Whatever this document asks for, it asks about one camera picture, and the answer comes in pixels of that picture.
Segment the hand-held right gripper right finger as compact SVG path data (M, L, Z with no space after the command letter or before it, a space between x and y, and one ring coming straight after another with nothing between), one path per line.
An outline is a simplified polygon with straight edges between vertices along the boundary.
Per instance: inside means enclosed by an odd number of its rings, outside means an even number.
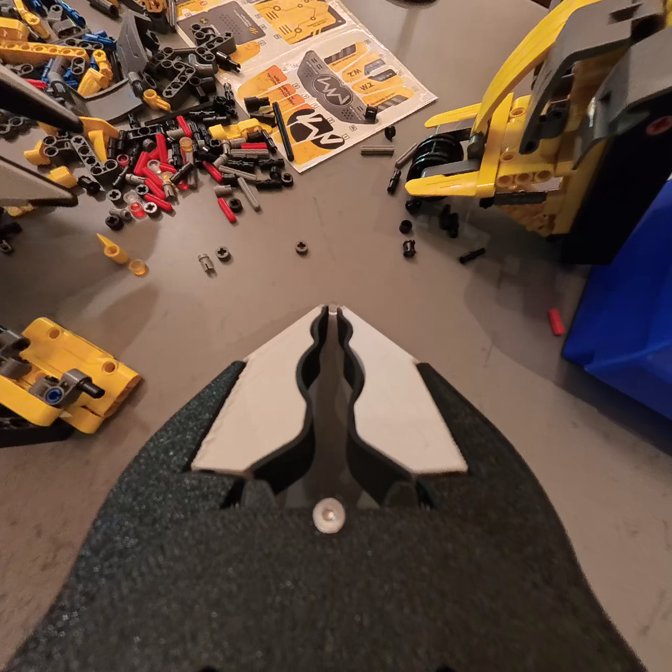
M356 445L405 476L466 473L420 361L349 308L340 308L337 320Z

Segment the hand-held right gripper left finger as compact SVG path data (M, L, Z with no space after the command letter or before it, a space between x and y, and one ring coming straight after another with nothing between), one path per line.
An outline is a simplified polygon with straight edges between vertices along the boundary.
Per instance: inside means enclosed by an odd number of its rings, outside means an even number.
M320 343L321 304L244 359L231 392L191 462L193 471L250 476L305 428L307 392L299 365Z

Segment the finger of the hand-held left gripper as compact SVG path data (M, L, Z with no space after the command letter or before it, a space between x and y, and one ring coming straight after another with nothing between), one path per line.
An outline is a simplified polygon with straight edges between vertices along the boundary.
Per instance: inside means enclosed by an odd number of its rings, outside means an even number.
M4 65L1 65L1 109L68 132L84 130L79 116Z
M37 172L1 159L1 206L74 207L78 198L68 188Z

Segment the pile of toy building pieces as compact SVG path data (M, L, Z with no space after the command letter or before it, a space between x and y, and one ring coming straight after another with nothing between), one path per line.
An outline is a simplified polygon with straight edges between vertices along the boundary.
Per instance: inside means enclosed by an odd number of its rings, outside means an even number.
M1 103L1 138L31 126L44 136L24 152L33 167L69 191L105 196L105 225L172 214L200 172L215 182L231 223L243 209L231 196L293 186L272 139L280 119L267 95L243 98L233 86L265 32L242 1L87 1L118 35L93 29L67 1L1 2L1 68L80 117L81 130L38 122Z

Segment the yellow toy vehicle model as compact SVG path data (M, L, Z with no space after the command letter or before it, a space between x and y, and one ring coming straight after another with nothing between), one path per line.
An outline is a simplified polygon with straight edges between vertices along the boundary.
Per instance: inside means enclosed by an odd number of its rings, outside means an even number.
M554 1L479 104L430 118L405 188L610 264L671 177L671 2Z

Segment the yellow sticker sheet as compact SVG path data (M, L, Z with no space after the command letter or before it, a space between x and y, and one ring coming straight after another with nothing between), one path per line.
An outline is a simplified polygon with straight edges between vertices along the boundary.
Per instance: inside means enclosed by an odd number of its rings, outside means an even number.
M217 77L279 105L299 173L436 100L337 1L178 1L177 28L231 34L240 71Z

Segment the scattered black toy pins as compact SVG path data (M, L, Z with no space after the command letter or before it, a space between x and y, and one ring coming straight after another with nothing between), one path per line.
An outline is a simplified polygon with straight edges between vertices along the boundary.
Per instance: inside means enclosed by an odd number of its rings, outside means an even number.
M400 184L402 169L408 166L406 186L411 181L430 177L464 177L467 173L475 172L476 176L481 168L481 159L484 154L485 135L472 133L469 128L455 128L447 132L436 132L413 145L395 163L394 172L388 185L388 193L394 194ZM392 156L394 148L388 145L362 145L362 156ZM405 207L410 215L418 214L425 202L439 201L448 196L430 195L427 187L418 196L409 197ZM458 237L460 220L449 204L442 207L439 216L439 225L450 239ZM484 256L484 247L469 251L458 257L461 265L469 264ZM406 259L412 259L416 254L414 239L406 238L402 242L402 254Z

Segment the small yellow toy assembly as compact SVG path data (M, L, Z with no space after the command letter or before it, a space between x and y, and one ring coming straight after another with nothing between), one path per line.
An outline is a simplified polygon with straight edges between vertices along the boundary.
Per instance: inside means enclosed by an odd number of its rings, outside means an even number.
M96 433L139 385L112 354L40 317L1 327L1 448Z

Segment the blue bin holding paper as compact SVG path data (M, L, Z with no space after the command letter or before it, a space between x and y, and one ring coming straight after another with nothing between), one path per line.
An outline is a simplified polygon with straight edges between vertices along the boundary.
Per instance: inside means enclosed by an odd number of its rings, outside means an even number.
M589 274L562 356L671 418L671 181L615 259Z

